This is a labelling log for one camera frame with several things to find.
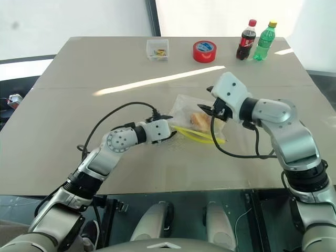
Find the beige tabletop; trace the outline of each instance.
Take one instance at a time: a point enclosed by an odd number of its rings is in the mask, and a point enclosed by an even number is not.
[[[70,39],[37,80],[34,89],[0,133],[0,194],[45,195],[61,184],[80,163],[76,145],[85,142],[105,114],[130,101],[144,101],[168,113],[178,94],[209,101],[205,90],[231,71],[255,98],[286,98],[298,108],[311,130],[320,153],[336,181],[336,114],[310,79],[284,39],[272,45],[266,61],[235,58],[239,38],[207,38],[217,45],[217,57],[202,64],[192,58],[193,44],[204,38],[169,39],[168,61],[146,58],[145,37],[75,37]],[[225,66],[199,75],[147,86],[93,94],[111,88],[188,71]],[[143,121],[151,110],[128,107],[106,120],[96,131],[89,149],[97,147],[111,128]],[[228,142],[223,148],[253,154],[254,133],[229,121],[224,127]],[[269,136],[261,130],[260,149],[270,151]],[[160,145],[139,145],[124,154],[99,193],[123,194],[230,188],[281,187],[282,168],[277,160],[243,160],[220,153],[211,144],[200,144],[181,135]]]

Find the red tape roll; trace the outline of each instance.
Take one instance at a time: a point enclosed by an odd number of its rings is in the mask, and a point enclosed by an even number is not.
[[[201,63],[209,63],[216,58],[217,47],[211,41],[198,41],[193,46],[193,57]]]

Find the red bottle cap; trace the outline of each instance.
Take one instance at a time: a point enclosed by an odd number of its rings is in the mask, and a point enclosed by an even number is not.
[[[248,22],[249,26],[255,27],[256,26],[257,21],[255,19],[250,19],[250,22]]]

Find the plastic bag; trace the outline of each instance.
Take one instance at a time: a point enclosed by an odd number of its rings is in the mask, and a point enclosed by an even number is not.
[[[186,96],[177,95],[175,104],[169,115],[169,124],[179,133],[186,137],[202,143],[214,143],[210,132],[211,117],[200,109],[197,104],[212,106],[213,102]],[[224,143],[225,138],[222,133],[225,122],[215,119],[214,133],[218,143]]]

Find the robotic arm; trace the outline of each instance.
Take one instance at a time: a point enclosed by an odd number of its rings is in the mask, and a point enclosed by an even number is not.
[[[1,252],[64,251],[70,247],[85,219],[92,198],[113,171],[124,152],[141,143],[160,142],[171,135],[164,119],[140,122],[133,128],[120,128],[105,134],[94,149],[70,174],[65,184],[36,216],[29,233],[10,241]]]
[[[296,227],[305,232],[305,252],[336,251],[336,191],[326,174],[310,131],[300,122],[297,109],[287,100],[254,99],[232,73],[223,74],[208,88],[216,98],[213,107],[200,107],[210,116],[262,127],[293,195],[291,211]]]

